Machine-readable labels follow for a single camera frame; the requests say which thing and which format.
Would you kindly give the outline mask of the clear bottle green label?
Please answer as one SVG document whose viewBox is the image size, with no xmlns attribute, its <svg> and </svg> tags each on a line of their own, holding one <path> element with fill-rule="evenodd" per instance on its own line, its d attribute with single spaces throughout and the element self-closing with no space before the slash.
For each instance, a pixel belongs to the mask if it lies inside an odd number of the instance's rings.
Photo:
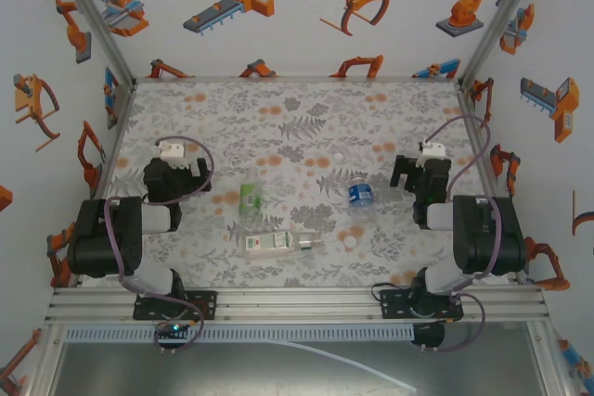
<svg viewBox="0 0 594 396">
<path fill-rule="evenodd" d="M 248 170 L 239 188 L 239 216 L 241 218 L 256 217 L 261 214 L 262 182 L 257 166 Z"/>
</svg>

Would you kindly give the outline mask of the small circuit board with LED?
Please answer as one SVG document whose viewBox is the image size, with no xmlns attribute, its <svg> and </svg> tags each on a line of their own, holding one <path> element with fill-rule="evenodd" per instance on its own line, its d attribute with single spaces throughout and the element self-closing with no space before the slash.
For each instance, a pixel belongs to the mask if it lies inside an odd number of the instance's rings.
<svg viewBox="0 0 594 396">
<path fill-rule="evenodd" d="M 155 326 L 153 343 L 162 351 L 179 349 L 187 343 L 188 331 L 186 324 L 159 324 Z"/>
</svg>

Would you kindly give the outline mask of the wide aluminium base rail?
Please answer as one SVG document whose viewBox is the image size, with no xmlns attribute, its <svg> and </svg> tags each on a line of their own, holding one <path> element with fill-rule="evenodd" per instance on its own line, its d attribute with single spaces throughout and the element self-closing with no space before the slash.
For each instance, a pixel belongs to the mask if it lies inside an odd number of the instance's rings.
<svg viewBox="0 0 594 396">
<path fill-rule="evenodd" d="M 534 286 L 477 286 L 467 292 L 483 304 L 488 322 L 541 322 L 549 311 Z M 377 324 L 380 304 L 366 287 L 218 288 L 216 324 Z M 54 292 L 46 325 L 132 324 L 136 296 L 115 287 Z"/>
</svg>

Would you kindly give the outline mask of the black connector housing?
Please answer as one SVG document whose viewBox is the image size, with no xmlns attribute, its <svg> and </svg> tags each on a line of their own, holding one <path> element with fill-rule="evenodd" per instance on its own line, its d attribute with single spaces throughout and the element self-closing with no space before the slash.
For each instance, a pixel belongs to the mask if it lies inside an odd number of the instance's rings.
<svg viewBox="0 0 594 396">
<path fill-rule="evenodd" d="M 413 345 L 420 348 L 433 349 L 442 345 L 446 335 L 446 329 L 443 323 L 433 322 L 429 324 L 413 325 L 414 339 Z"/>
</svg>

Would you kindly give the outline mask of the clear bottle blue label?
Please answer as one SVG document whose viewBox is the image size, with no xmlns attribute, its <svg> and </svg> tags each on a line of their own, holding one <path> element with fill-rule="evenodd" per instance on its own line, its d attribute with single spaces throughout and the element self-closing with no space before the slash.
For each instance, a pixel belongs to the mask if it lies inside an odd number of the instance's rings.
<svg viewBox="0 0 594 396">
<path fill-rule="evenodd" d="M 348 187 L 350 215 L 361 223 L 375 220 L 375 197 L 371 185 L 362 175 L 356 175 Z"/>
</svg>

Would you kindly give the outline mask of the square bottle white green label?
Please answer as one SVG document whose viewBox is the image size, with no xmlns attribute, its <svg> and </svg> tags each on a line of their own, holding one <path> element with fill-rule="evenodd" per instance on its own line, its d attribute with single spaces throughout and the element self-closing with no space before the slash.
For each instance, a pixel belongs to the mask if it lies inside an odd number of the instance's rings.
<svg viewBox="0 0 594 396">
<path fill-rule="evenodd" d="M 323 240 L 318 232 L 293 230 L 248 234 L 240 243 L 249 261 L 285 257 L 322 246 Z"/>
</svg>

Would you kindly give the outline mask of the floral patterned tablecloth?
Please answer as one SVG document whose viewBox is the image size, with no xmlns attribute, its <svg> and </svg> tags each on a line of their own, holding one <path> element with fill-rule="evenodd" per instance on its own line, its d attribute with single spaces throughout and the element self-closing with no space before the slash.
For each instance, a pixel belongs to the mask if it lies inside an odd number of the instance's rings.
<svg viewBox="0 0 594 396">
<path fill-rule="evenodd" d="M 187 155 L 214 158 L 209 192 L 181 206 L 172 233 L 146 235 L 143 254 L 175 269 L 189 287 L 366 287 L 408 284 L 423 267 L 453 259 L 452 236 L 420 229 L 414 198 L 391 187 L 397 155 L 415 157 L 427 136 L 445 145 L 454 193 L 483 192 L 452 83 L 145 84 L 136 96 L 110 182 L 113 196 L 146 193 L 143 171 L 165 135 Z M 342 153 L 343 161 L 334 158 Z M 239 216 L 239 188 L 257 166 L 261 214 Z M 349 213 L 356 175 L 371 185 L 375 220 Z M 246 259 L 244 236 L 318 232 L 321 248 Z M 344 246 L 353 236 L 357 245 Z"/>
</svg>

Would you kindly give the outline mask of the white plastic tube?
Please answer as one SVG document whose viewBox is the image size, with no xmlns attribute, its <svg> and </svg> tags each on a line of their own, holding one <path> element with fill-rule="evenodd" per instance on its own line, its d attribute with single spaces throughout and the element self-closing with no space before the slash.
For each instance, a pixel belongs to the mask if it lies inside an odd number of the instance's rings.
<svg viewBox="0 0 594 396">
<path fill-rule="evenodd" d="M 328 358 L 328 359 L 331 359 L 331 360 L 334 360 L 336 362 L 340 362 L 343 364 L 348 364 L 348 365 L 355 367 L 359 370 L 370 373 L 371 375 L 378 377 L 380 379 L 383 379 L 385 381 L 388 381 L 388 382 L 396 385 L 397 387 L 400 387 L 403 390 L 406 390 L 406 391 L 409 391 L 412 393 L 416 393 L 418 391 L 418 389 L 416 387 L 411 386 L 400 379 L 391 377 L 391 376 L 389 376 L 377 369 L 374 369 L 368 365 L 361 364 L 361 363 L 354 361 L 352 359 L 348 359 L 348 358 L 345 358 L 343 356 L 340 356 L 340 355 L 337 355 L 337 354 L 334 354 L 334 353 L 331 353 L 328 351 L 323 351 L 323 350 L 320 350 L 318 348 L 314 348 L 314 347 L 311 347 L 308 345 L 303 345 L 303 344 L 298 344 L 298 343 L 293 343 L 293 342 L 288 342 L 288 341 L 272 340 L 272 341 L 268 341 L 268 344 L 277 345 L 277 346 L 281 346 L 281 347 L 285 347 L 285 348 L 292 348 L 292 349 L 300 350 L 300 351 L 307 351 L 307 352 L 310 352 L 313 354 L 317 354 L 319 356 L 323 356 L 325 358 Z"/>
</svg>

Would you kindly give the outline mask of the aluminium frame post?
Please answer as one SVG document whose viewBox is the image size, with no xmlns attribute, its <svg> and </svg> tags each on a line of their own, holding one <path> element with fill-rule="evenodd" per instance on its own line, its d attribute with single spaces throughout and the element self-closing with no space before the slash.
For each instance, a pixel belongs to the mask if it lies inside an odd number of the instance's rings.
<svg viewBox="0 0 594 396">
<path fill-rule="evenodd" d="M 469 90 L 480 68 L 484 65 L 492 50 L 495 48 L 500 35 L 507 27 L 512 14 L 517 10 L 521 0 L 502 0 L 497 7 L 497 12 L 488 23 L 486 31 L 475 48 L 470 61 L 461 77 L 461 87 Z"/>
<path fill-rule="evenodd" d="M 119 80 L 126 84 L 130 90 L 133 90 L 136 85 L 136 77 L 125 61 L 122 51 L 114 41 L 108 26 L 101 18 L 101 14 L 95 5 L 94 0 L 74 1 L 77 6 L 82 9 L 91 31 L 98 39 L 98 42 L 103 48 L 114 71 L 119 75 Z"/>
</svg>

